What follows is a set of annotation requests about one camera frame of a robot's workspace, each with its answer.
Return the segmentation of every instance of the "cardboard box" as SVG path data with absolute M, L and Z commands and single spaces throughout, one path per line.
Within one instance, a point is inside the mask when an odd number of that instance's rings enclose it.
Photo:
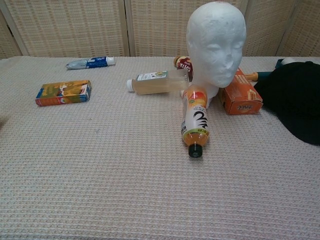
M 74 104 L 86 102 L 90 98 L 89 80 L 65 81 L 43 84 L 35 98 L 39 106 Z
M 229 115 L 257 114 L 263 105 L 261 96 L 239 68 L 230 85 L 220 88 L 218 95 Z

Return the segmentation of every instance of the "mannequin head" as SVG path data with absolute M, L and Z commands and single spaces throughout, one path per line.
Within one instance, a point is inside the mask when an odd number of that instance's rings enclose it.
M 192 82 L 206 88 L 208 99 L 231 83 L 245 40 L 244 16 L 227 2 L 209 2 L 190 16 L 186 43 L 193 67 Z

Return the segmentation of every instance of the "tube cap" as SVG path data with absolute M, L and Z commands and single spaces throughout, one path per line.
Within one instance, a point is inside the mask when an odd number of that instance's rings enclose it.
M 192 158 L 199 158 L 202 156 L 202 146 L 199 144 L 192 144 L 189 146 L 189 156 Z
M 134 89 L 132 88 L 132 79 L 128 79 L 126 81 L 126 88 L 128 89 L 129 92 L 134 92 Z
M 109 65 L 116 65 L 115 58 L 113 56 L 107 56 L 106 57 L 106 64 Z

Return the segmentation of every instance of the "table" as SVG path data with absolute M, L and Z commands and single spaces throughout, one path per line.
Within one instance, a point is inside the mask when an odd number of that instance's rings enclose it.
M 244 57 L 245 73 L 281 57 Z M 296 58 L 320 63 L 320 57 Z M 0 60 L 0 239 L 320 239 L 320 147 L 265 109 L 208 109 L 201 160 L 180 135 L 179 93 L 136 95 L 126 80 L 173 57 Z M 86 103 L 39 107 L 44 83 L 90 80 Z

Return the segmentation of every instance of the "black bottle cap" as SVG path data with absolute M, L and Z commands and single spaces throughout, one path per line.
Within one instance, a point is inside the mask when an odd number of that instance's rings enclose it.
M 202 156 L 202 146 L 199 144 L 192 144 L 189 146 L 189 156 L 192 158 L 199 158 Z

